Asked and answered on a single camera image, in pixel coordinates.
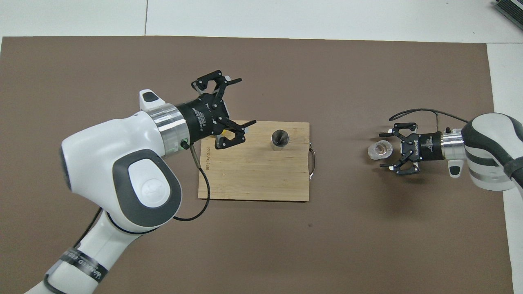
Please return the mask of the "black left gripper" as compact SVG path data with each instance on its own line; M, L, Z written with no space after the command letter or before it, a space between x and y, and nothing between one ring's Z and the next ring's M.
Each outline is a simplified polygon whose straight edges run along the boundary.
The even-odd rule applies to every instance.
M208 82L215 82L211 93L206 93ZM224 76L220 70L199 77L191 83L199 97L195 100L176 105L186 121L189 131L189 142L195 143L207 136L215 135L215 149L226 149L245 142L245 134L250 125L256 120L247 121L239 125L229 119L229 112L223 102L225 89L241 82L241 78L231 80ZM222 135L224 130L234 133L234 139Z

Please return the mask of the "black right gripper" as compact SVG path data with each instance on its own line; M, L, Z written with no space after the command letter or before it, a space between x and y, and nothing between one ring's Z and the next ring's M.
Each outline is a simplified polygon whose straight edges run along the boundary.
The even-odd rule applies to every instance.
M412 134L404 136L400 133L402 129L409 129ZM414 122L406 123L395 123L394 127L388 132L380 133L379 137L386 138L389 136L396 136L402 140L403 143L403 155L400 159L392 164L380 164L382 168L388 168L390 171L396 173L396 175L412 175L420 172L418 162L420 161L435 161L443 160L442 151L442 132L434 132L427 134L417 134L417 124ZM401 169L401 167L407 163L412 162L413 165L409 169Z

